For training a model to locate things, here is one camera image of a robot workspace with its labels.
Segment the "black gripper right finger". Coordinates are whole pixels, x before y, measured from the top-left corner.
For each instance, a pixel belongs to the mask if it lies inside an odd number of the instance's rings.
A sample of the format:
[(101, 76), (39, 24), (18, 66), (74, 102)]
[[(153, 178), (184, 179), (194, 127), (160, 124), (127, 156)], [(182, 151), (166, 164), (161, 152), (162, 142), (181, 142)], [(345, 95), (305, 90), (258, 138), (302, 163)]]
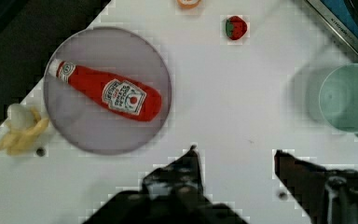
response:
[(311, 224), (358, 224), (358, 171), (327, 169), (279, 150), (274, 172)]

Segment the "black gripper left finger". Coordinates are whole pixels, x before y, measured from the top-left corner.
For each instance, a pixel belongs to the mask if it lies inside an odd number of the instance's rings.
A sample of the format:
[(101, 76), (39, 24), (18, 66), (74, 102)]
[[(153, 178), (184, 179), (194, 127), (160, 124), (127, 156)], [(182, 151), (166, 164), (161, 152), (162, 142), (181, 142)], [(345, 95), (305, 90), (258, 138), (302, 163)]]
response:
[(145, 176), (139, 190), (123, 190), (83, 224), (248, 224), (203, 192), (196, 147)]

